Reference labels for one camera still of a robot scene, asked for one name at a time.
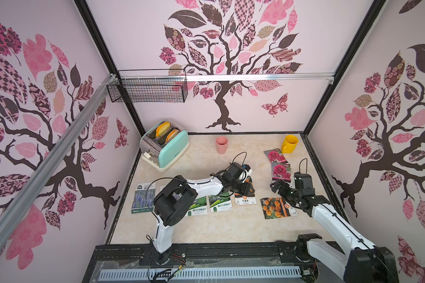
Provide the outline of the marigold seed packet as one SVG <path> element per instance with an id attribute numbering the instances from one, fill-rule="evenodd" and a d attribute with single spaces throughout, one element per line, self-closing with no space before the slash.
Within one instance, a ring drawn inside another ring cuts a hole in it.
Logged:
<path id="1" fill-rule="evenodd" d="M 248 176 L 241 187 L 240 192 L 243 192 L 244 195 L 235 193 L 235 203 L 236 205 L 243 206 L 243 205 L 256 205 L 256 197 L 255 197 L 255 189 L 253 187 L 252 178 Z"/>
<path id="2" fill-rule="evenodd" d="M 298 211 L 282 198 L 262 198 L 260 203 L 265 219 L 280 219 L 298 216 Z"/>

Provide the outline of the aluminium rail rear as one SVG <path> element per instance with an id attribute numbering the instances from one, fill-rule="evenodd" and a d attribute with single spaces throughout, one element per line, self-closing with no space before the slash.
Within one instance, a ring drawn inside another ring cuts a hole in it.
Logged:
<path id="1" fill-rule="evenodd" d="M 293 74 L 219 74 L 219 75 L 150 75 L 122 76 L 121 80 L 159 81 L 259 81 L 259 80 L 335 80 L 334 73 L 293 73 Z"/>

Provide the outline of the hollyhock seed packet rear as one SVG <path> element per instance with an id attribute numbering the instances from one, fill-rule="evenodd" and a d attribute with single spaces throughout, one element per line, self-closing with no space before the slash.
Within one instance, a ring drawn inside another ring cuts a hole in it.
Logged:
<path id="1" fill-rule="evenodd" d="M 266 150 L 264 151 L 264 154 L 266 155 L 270 163 L 288 164 L 288 161 L 286 160 L 285 156 L 279 148 Z"/>

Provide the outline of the green gourd packet front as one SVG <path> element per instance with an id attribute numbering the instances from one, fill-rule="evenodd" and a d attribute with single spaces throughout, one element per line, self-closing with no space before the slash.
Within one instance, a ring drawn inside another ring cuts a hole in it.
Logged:
<path id="1" fill-rule="evenodd" d="M 208 212 L 207 197 L 196 199 L 185 216 L 206 215 Z"/>

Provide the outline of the green gourd packet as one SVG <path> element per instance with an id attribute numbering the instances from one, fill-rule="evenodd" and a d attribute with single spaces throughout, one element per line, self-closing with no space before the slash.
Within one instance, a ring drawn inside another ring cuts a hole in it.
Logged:
<path id="1" fill-rule="evenodd" d="M 223 193 L 220 195 L 208 196 L 211 212 L 227 211 L 232 208 L 231 195 Z"/>
<path id="2" fill-rule="evenodd" d="M 206 215 L 208 212 L 207 197 L 196 199 L 185 216 Z"/>

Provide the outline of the hollyhock seed packet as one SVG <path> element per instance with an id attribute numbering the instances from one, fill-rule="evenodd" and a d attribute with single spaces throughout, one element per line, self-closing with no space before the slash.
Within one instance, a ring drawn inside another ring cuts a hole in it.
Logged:
<path id="1" fill-rule="evenodd" d="M 264 154 L 266 155 L 270 163 L 288 164 L 288 161 L 286 160 L 285 156 L 279 148 L 266 150 L 264 151 Z"/>
<path id="2" fill-rule="evenodd" d="M 289 163 L 272 163 L 272 180 L 291 182 L 291 166 Z"/>

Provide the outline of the aluminium rail left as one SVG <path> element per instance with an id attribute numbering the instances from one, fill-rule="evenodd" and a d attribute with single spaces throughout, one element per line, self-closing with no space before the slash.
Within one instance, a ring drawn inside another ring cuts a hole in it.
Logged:
<path id="1" fill-rule="evenodd" d="M 59 167 L 69 148 L 75 143 L 81 131 L 87 126 L 97 108 L 106 98 L 107 85 L 116 80 L 117 75 L 115 74 L 109 74 L 104 79 L 92 98 L 85 105 L 84 110 L 74 119 L 72 124 L 67 128 L 66 133 L 55 144 L 53 150 L 49 152 L 47 158 L 43 160 L 29 181 L 17 193 L 9 207 L 0 216 L 0 250 L 29 211 L 40 192 L 44 189 L 49 178 L 52 177 L 55 170 Z"/>

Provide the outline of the lavender seed packet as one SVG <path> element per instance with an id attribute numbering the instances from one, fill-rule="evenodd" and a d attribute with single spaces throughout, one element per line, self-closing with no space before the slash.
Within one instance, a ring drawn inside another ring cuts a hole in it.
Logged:
<path id="1" fill-rule="evenodd" d="M 156 195 L 156 183 L 140 183 L 135 189 L 131 214 L 153 211 L 153 199 Z"/>

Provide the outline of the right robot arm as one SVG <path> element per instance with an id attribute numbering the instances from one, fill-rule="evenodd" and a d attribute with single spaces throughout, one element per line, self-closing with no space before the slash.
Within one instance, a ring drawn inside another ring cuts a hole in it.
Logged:
<path id="1" fill-rule="evenodd" d="M 399 276 L 393 253 L 376 246 L 352 227 L 323 195 L 317 195 L 309 174 L 296 172 L 295 187 L 275 180 L 270 188 L 291 207 L 317 221 L 334 238 L 340 249 L 316 233 L 299 235 L 295 254 L 303 262 L 323 263 L 345 283 L 397 283 Z"/>

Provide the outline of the aluminium rail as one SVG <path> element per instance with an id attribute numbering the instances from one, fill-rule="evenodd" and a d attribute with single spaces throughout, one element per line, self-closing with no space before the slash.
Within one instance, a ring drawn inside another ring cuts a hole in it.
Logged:
<path id="1" fill-rule="evenodd" d="M 293 74 L 219 74 L 219 75 L 150 75 L 122 76 L 121 80 L 159 81 L 259 81 L 259 80 L 335 80 L 334 73 L 293 73 Z"/>
<path id="2" fill-rule="evenodd" d="M 43 160 L 29 181 L 17 193 L 9 207 L 0 216 L 0 250 L 29 211 L 40 192 L 44 189 L 49 178 L 52 177 L 55 170 L 59 167 L 69 148 L 75 143 L 81 131 L 87 126 L 97 108 L 106 98 L 107 85 L 116 80 L 117 75 L 115 74 L 109 74 L 104 79 L 92 98 L 85 105 L 84 110 L 74 119 L 72 124 L 67 128 L 66 133 L 55 144 L 53 150 L 49 152 L 47 158 Z"/>

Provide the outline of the hollyhock seed packet front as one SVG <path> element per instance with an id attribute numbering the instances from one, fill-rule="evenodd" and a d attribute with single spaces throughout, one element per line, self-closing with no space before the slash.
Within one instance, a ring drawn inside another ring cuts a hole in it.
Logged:
<path id="1" fill-rule="evenodd" d="M 289 163 L 272 163 L 272 180 L 291 182 L 291 166 Z"/>

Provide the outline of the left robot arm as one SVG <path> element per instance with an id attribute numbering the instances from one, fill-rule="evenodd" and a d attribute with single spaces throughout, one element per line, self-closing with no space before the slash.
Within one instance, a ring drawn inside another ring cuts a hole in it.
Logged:
<path id="1" fill-rule="evenodd" d="M 251 193 L 247 178 L 251 175 L 251 167 L 237 162 L 209 178 L 188 180 L 178 175 L 160 191 L 153 199 L 153 215 L 157 219 L 157 232 L 151 240 L 151 257 L 157 264 L 165 264 L 171 256 L 174 226 L 187 214 L 194 201 L 208 196 L 225 193 L 248 195 Z"/>

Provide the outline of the yellow mug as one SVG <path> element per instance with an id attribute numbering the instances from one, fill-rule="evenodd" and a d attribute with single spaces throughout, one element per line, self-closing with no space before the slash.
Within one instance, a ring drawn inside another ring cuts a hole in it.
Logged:
<path id="1" fill-rule="evenodd" d="M 281 151 L 283 154 L 293 153 L 296 146 L 299 143 L 299 139 L 295 135 L 287 135 L 283 141 Z"/>

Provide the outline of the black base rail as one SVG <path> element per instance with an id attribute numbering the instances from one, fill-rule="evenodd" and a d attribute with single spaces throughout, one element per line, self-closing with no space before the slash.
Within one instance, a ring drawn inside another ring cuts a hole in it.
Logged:
<path id="1" fill-rule="evenodd" d="M 151 244 L 114 244 L 96 246 L 88 267 L 99 261 L 136 262 L 139 265 L 169 265 L 222 259 L 278 259 L 282 264 L 310 264 L 314 258 L 302 252 L 296 242 L 245 242 L 215 244 L 173 244 L 159 254 Z"/>

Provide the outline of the pink cup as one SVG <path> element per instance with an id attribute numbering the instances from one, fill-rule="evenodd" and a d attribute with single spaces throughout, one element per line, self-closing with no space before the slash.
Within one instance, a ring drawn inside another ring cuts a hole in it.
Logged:
<path id="1" fill-rule="evenodd" d="M 216 150 L 218 154 L 225 154 L 228 148 L 228 138 L 220 136 L 216 139 Z"/>

